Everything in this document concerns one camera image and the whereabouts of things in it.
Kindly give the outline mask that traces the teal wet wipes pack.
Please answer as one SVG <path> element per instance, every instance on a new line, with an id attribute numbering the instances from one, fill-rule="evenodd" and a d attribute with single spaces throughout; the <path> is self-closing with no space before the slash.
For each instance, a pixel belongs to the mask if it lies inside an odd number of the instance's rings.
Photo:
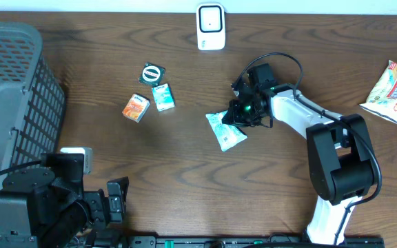
<path id="1" fill-rule="evenodd" d="M 223 124 L 222 120 L 226 114 L 227 111 L 205 115 L 223 152 L 247 139 L 239 128 Z"/>

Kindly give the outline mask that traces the orange tissue pack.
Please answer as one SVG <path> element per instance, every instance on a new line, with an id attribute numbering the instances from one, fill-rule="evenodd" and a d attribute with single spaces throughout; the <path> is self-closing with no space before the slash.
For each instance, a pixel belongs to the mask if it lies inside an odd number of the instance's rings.
<path id="1" fill-rule="evenodd" d="M 122 115 L 138 123 L 143 118 L 149 106 L 150 101 L 147 98 L 139 94 L 133 94 L 123 109 Z"/>

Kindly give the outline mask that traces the small teal tissue pack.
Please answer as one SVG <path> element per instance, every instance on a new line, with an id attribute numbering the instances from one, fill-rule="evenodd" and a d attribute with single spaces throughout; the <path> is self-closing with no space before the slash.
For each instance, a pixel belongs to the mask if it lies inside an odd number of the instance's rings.
<path id="1" fill-rule="evenodd" d="M 159 112 L 175 107 L 174 98 L 172 97 L 170 87 L 167 83 L 153 87 L 152 94 Z"/>

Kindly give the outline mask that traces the dark green round-logo packet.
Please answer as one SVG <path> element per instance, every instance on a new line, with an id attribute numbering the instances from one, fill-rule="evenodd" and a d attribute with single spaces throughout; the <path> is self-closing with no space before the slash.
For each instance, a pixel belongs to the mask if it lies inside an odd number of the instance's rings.
<path id="1" fill-rule="evenodd" d="M 140 74 L 139 82 L 151 87 L 157 87 L 163 80 L 164 75 L 165 68 L 147 62 Z"/>

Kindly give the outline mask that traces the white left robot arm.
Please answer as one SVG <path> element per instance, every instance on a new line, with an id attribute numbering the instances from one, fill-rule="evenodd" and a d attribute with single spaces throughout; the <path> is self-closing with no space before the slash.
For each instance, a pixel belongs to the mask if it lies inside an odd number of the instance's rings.
<path id="1" fill-rule="evenodd" d="M 128 177 L 86 191 L 82 154 L 42 154 L 0 171 L 0 247 L 127 247 L 121 224 Z"/>

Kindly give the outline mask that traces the white barcode scanner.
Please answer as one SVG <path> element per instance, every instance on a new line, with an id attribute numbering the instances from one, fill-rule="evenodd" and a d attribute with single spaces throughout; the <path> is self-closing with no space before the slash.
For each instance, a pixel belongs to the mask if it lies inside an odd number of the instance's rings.
<path id="1" fill-rule="evenodd" d="M 219 3 L 203 3 L 196 9 L 197 47 L 202 51 L 225 47 L 225 11 Z"/>

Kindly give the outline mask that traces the dark grey plastic basket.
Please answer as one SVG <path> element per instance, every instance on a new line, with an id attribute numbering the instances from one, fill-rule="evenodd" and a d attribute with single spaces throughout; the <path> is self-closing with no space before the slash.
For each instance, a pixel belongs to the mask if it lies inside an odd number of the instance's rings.
<path id="1" fill-rule="evenodd" d="M 0 22 L 0 171 L 57 150 L 65 93 L 31 25 Z"/>

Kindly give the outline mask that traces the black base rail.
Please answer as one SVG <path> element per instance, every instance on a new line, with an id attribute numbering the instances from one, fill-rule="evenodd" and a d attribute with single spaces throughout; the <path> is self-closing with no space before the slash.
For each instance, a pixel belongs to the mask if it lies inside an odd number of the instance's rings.
<path id="1" fill-rule="evenodd" d="M 269 238 L 261 237 L 211 237 L 211 238 L 188 238 L 188 237 L 154 237 L 154 236 L 130 236 L 127 237 L 129 248 L 243 248 L 248 246 L 261 246 L 262 244 L 277 245 L 285 243 L 295 245 L 304 244 L 305 247 L 318 247 L 300 236 L 275 235 Z"/>

